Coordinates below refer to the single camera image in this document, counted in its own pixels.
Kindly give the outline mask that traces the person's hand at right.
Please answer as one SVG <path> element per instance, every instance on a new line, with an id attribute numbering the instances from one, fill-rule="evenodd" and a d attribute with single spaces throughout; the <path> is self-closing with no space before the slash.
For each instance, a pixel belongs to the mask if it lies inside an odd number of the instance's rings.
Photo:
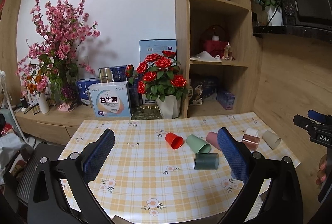
<path id="1" fill-rule="evenodd" d="M 321 185 L 322 183 L 324 183 L 327 178 L 325 172 L 326 166 L 327 166 L 327 155 L 325 154 L 319 162 L 319 170 L 317 172 L 317 179 L 316 179 L 317 185 Z"/>

